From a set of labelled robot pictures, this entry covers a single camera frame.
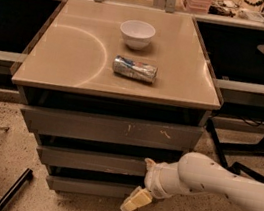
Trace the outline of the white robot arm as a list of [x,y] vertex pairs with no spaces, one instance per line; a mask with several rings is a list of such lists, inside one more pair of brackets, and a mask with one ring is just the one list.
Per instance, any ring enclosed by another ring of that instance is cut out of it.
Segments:
[[202,193],[222,195],[245,211],[264,211],[264,182],[236,175],[202,153],[187,153],[176,163],[156,163],[150,158],[145,162],[144,188],[136,187],[121,211],[134,211],[154,199]]

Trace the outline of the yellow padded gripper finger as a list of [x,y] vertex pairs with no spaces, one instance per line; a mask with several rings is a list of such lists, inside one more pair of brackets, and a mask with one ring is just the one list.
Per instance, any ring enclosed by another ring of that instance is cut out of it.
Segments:
[[121,211],[134,211],[152,202],[152,196],[147,188],[136,187],[135,190],[120,205]]

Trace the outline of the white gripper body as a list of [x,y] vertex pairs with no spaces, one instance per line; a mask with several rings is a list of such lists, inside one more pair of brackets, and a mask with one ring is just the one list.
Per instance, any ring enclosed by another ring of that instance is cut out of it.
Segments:
[[167,162],[156,163],[152,171],[147,170],[144,186],[153,198],[160,200],[173,196],[172,192],[167,190],[167,186],[172,184],[173,178],[177,175],[177,170],[177,163],[168,164]]

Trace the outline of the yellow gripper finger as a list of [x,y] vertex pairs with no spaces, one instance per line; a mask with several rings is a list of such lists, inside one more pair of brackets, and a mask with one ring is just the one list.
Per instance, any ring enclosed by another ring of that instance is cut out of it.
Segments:
[[149,171],[152,171],[156,166],[156,162],[150,158],[145,159],[145,164],[146,164],[146,169]]

